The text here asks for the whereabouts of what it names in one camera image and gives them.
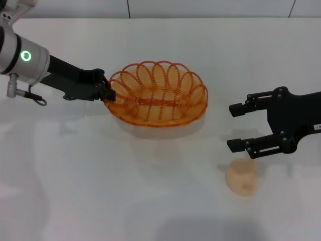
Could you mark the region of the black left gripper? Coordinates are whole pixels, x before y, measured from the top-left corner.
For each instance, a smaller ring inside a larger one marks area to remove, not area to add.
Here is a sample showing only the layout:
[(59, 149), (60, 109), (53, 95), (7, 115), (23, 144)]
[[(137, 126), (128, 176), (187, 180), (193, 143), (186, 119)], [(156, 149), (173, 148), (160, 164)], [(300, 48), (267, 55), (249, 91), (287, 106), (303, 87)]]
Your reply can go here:
[(64, 92), (65, 100), (116, 101), (116, 92), (102, 69), (84, 70), (50, 56), (47, 72), (41, 83)]

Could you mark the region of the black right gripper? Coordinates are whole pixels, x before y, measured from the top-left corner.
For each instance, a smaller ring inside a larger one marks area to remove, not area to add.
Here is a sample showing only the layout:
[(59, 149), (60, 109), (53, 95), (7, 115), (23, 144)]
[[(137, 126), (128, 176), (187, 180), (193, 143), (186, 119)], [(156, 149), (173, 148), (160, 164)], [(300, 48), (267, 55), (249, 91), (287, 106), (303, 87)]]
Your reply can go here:
[(320, 92), (295, 95), (287, 87), (248, 94), (245, 103), (229, 106), (232, 117), (267, 110), (272, 135), (250, 139), (232, 139), (232, 153), (246, 151), (251, 159), (279, 153), (294, 153), (299, 141), (320, 133)]

